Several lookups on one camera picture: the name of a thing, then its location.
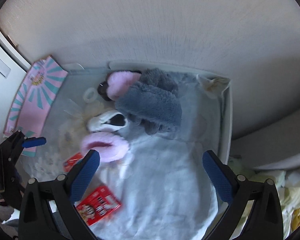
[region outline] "red package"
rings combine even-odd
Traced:
[[[63,170],[65,172],[69,172],[71,168],[79,161],[83,159],[83,156],[81,153],[76,153],[71,158],[69,158],[67,161],[63,163]]]
[[[107,186],[97,187],[77,206],[77,211],[88,226],[108,216],[121,206]]]

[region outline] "pink fur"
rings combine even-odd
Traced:
[[[100,162],[108,163],[122,159],[129,150],[129,143],[119,135],[109,132],[97,132],[87,135],[81,142],[81,153],[89,150],[100,154]]]
[[[129,87],[140,79],[141,74],[131,71],[113,72],[107,79],[109,87],[107,88],[107,96],[116,101],[120,96],[124,95]]]

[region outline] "white slipper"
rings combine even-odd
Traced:
[[[118,110],[107,111],[92,117],[87,128],[90,132],[114,132],[128,125],[128,120]]]

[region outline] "gray fur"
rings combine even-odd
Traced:
[[[178,85],[169,74],[147,70],[116,102],[115,107],[149,135],[175,131],[181,125],[182,109],[176,95]]]

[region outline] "teal sunburst stripe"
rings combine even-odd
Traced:
[[[49,75],[47,76],[47,78],[50,78],[50,79],[55,80],[55,81],[60,81],[60,82],[65,80],[65,77],[59,78],[59,77],[54,77],[54,76],[49,76]]]
[[[35,156],[35,152],[30,152],[30,151],[23,151],[22,154],[29,157]]]
[[[25,90],[25,94],[27,94],[27,85],[23,83],[23,89]]]
[[[44,90],[44,88],[41,87],[41,89],[42,89],[42,93],[44,94],[44,97],[46,98],[48,104],[51,106],[51,104],[52,104],[53,101],[52,101],[51,98],[48,96],[48,94],[47,94],[47,92]]]
[[[27,136],[29,138],[34,134],[35,134],[35,132],[32,132],[32,131],[29,130],[28,132],[25,133],[25,136]]]
[[[13,102],[19,106],[22,106],[22,103],[18,99],[15,99]]]
[[[24,101],[25,98],[23,97],[22,93],[20,91],[17,92],[17,94],[21,97],[21,99]]]
[[[58,93],[59,88],[57,88],[56,86],[52,85],[49,81],[45,81],[44,84],[55,95]]]
[[[19,115],[17,114],[17,115],[15,115],[15,116],[9,118],[9,120],[14,121],[14,120],[16,120],[16,119],[18,118],[18,116],[19,116]]]
[[[37,89],[37,106],[43,109],[40,90]]]
[[[50,70],[47,71],[47,74],[50,74],[50,73],[53,73],[53,72],[56,72],[56,71],[62,71],[63,69],[60,67],[60,66],[57,66],[57,67],[54,67]]]
[[[51,66],[51,64],[54,63],[54,62],[55,62],[55,61],[54,61],[52,58],[50,58],[50,59],[49,59],[49,62],[48,62],[47,65],[46,65],[46,69],[49,68],[49,67]]]
[[[32,102],[33,97],[34,97],[34,90],[32,90],[31,95],[29,97],[29,102]]]

